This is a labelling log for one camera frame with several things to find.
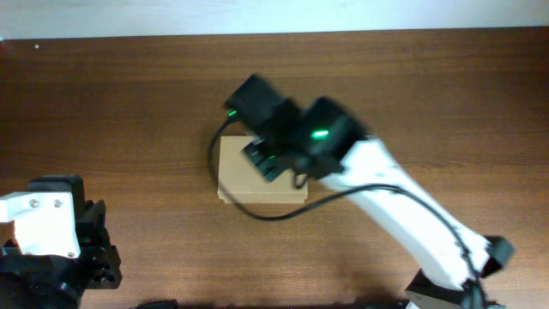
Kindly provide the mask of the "brown cardboard box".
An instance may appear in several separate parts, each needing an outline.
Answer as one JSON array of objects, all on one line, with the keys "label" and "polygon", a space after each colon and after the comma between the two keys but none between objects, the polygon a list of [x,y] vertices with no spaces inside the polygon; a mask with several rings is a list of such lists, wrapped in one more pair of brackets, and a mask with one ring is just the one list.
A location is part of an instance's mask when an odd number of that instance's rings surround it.
[{"label": "brown cardboard box", "polygon": [[303,204],[308,188],[293,187],[293,173],[285,171],[272,183],[267,183],[242,153],[252,141],[249,136],[223,136],[220,139],[218,180],[240,203]]}]

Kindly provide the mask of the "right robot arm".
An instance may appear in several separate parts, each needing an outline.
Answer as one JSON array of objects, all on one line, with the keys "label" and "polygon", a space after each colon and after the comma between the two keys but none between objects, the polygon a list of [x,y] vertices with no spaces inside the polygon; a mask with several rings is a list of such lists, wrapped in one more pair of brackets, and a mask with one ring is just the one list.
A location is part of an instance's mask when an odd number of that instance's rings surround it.
[{"label": "right robot arm", "polygon": [[300,108],[255,74],[225,107],[226,123],[252,134],[244,155],[266,181],[288,171],[295,188],[317,180],[332,200],[352,201],[408,251],[419,265],[406,289],[409,307],[491,306],[482,281],[510,261],[512,244],[460,223],[338,102],[321,97]]}]

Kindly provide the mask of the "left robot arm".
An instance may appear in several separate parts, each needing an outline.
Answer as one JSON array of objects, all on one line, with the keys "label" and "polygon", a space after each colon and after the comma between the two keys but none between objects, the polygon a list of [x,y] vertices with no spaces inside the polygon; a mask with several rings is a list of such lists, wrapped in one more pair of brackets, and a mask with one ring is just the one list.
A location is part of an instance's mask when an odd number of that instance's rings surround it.
[{"label": "left robot arm", "polygon": [[120,286],[106,205],[86,199],[81,176],[30,180],[1,198],[1,221],[14,228],[1,244],[3,308],[77,308],[87,290]]}]

